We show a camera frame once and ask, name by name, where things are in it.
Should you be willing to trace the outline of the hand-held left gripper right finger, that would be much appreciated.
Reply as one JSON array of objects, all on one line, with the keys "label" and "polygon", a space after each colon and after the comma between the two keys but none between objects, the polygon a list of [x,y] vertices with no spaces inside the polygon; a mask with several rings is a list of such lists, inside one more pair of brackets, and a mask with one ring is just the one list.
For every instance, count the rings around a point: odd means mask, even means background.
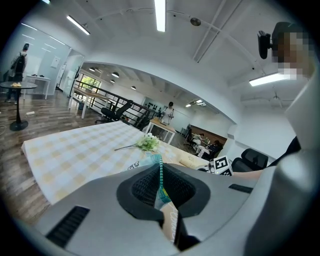
[{"label": "hand-held left gripper right finger", "polygon": [[163,186],[177,209],[173,252],[243,252],[255,213],[245,216],[255,180],[163,166]]}]

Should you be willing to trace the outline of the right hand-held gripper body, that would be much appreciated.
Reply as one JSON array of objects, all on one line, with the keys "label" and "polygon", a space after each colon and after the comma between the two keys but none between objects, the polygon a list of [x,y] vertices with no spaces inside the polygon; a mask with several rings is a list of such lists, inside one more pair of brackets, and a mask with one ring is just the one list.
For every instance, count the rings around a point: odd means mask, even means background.
[{"label": "right hand-held gripper body", "polygon": [[234,175],[232,166],[226,155],[211,159],[208,164],[199,166],[198,170],[221,176]]}]

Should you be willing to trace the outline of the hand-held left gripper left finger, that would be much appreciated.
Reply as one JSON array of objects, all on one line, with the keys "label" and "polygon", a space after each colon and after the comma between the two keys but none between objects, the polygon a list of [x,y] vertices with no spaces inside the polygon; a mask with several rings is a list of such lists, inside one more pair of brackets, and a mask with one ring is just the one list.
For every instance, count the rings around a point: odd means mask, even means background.
[{"label": "hand-held left gripper left finger", "polygon": [[155,164],[94,179],[53,204],[35,229],[79,256],[176,255],[154,207],[159,183]]}]

